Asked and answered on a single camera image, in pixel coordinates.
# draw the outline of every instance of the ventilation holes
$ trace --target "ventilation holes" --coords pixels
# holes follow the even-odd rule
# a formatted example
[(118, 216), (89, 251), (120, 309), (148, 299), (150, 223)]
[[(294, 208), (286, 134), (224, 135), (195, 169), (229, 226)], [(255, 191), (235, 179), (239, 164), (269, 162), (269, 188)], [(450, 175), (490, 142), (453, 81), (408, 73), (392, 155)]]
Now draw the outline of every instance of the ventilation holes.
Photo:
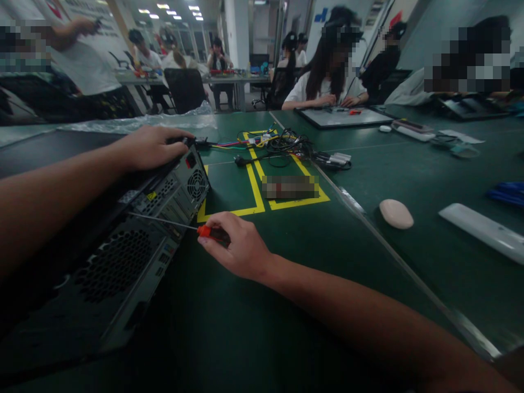
[(140, 276), (153, 252), (143, 230), (119, 232), (89, 258), (89, 266), (76, 274), (76, 285), (85, 301), (102, 300), (127, 290)]
[(200, 169), (197, 169), (187, 181), (187, 192), (194, 200), (199, 200), (206, 189), (206, 180)]

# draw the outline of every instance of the white remote control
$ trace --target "white remote control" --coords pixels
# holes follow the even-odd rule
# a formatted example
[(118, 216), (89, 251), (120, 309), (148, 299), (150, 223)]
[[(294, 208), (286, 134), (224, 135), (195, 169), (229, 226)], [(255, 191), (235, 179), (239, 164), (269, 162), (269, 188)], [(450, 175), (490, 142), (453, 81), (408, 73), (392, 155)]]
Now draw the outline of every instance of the white remote control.
[(470, 235), (524, 265), (524, 237), (461, 204), (452, 204), (439, 214)]

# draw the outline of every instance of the hand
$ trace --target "hand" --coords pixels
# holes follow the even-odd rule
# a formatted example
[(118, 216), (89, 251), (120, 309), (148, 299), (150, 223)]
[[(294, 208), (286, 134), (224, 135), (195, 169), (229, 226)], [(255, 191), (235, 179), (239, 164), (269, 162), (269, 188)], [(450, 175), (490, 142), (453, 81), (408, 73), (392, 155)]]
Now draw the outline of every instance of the hand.
[(222, 228), (229, 234), (231, 244), (228, 248), (208, 237), (199, 237), (198, 242), (231, 273), (256, 281), (268, 272), (274, 257), (253, 223), (233, 213), (222, 212), (212, 215), (206, 225)]
[(81, 16), (73, 21), (79, 34), (94, 35), (100, 29), (100, 24)]
[(317, 98), (314, 101), (314, 106), (335, 105), (336, 102), (337, 102), (337, 96), (334, 94), (328, 94), (327, 96)]
[(109, 145), (107, 148), (123, 164), (125, 171), (137, 171), (157, 168), (188, 151), (182, 142), (168, 145), (170, 138), (194, 138), (187, 131), (167, 127), (140, 127), (133, 134)]
[(358, 105), (362, 102), (362, 99), (360, 97), (346, 97), (344, 98), (344, 101), (342, 101), (342, 104), (340, 106), (343, 106), (344, 108), (349, 108), (350, 106)]

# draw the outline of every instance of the black shirt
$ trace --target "black shirt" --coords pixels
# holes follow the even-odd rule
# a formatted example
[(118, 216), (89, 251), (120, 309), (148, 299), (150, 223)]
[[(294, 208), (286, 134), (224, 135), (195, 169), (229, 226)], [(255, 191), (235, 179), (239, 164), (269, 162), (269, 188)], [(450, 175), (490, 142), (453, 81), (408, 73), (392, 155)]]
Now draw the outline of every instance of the black shirt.
[(380, 84), (395, 70), (399, 59), (400, 49), (398, 46), (388, 46), (375, 57), (366, 71), (360, 75), (360, 80), (370, 97), (378, 94)]

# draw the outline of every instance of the screwdriver shaft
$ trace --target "screwdriver shaft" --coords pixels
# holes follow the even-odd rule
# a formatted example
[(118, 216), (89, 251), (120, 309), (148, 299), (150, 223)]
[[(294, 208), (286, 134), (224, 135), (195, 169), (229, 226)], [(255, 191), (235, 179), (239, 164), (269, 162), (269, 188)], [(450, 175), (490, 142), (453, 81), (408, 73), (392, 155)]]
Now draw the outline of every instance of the screwdriver shaft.
[(165, 223), (168, 223), (168, 224), (178, 225), (178, 226), (180, 226), (180, 227), (185, 227), (185, 228), (189, 228), (189, 229), (198, 230), (198, 229), (195, 228), (195, 227), (190, 227), (190, 226), (188, 226), (188, 225), (179, 224), (179, 223), (176, 223), (176, 222), (174, 222), (174, 221), (164, 220), (164, 219), (162, 219), (162, 218), (156, 218), (156, 217), (151, 217), (151, 216), (143, 216), (143, 215), (139, 215), (139, 214), (136, 214), (136, 213), (128, 213), (128, 214), (129, 214), (130, 216), (136, 216), (136, 217), (148, 218), (148, 219), (155, 220), (155, 221), (165, 222)]

